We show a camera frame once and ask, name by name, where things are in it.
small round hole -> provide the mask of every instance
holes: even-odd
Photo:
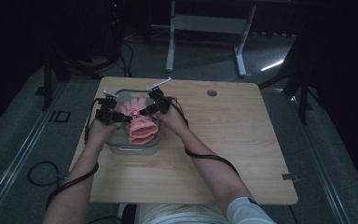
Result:
[[[217,91],[215,91],[215,90],[208,90],[206,93],[212,97],[215,97],[217,95]]]

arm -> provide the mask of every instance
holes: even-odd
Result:
[[[65,183],[90,172],[97,163],[103,144],[120,123],[104,125],[97,119],[89,130],[89,140]],[[83,223],[89,211],[93,176],[58,194],[50,203],[43,223]]]
[[[215,153],[205,146],[199,138],[186,126],[179,112],[173,106],[165,115],[158,114],[160,119],[170,130],[176,133],[187,149],[193,153],[206,155]],[[211,190],[212,195],[219,204],[223,214],[226,213],[229,204],[239,197],[250,197],[252,194],[237,176],[237,174],[225,163],[215,160],[192,158],[197,170]]]

metal frame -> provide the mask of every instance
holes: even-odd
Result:
[[[171,25],[170,25],[170,45],[168,47],[168,57],[166,71],[173,71],[173,62],[175,54],[175,30],[191,30],[241,35],[240,44],[234,48],[235,58],[239,75],[246,76],[246,69],[242,58],[243,47],[251,28],[252,20],[255,15],[256,7],[251,7],[247,20],[202,17],[175,14],[175,0],[171,2]]]

pink object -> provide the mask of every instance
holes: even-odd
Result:
[[[158,131],[158,126],[151,118],[142,116],[139,111],[145,109],[146,96],[141,95],[139,99],[132,97],[131,102],[125,101],[119,108],[120,112],[132,116],[132,121],[127,126],[130,144],[145,144],[150,142]]]

sleeve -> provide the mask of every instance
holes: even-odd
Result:
[[[227,220],[235,224],[275,223],[255,201],[247,197],[231,202],[227,209]]]

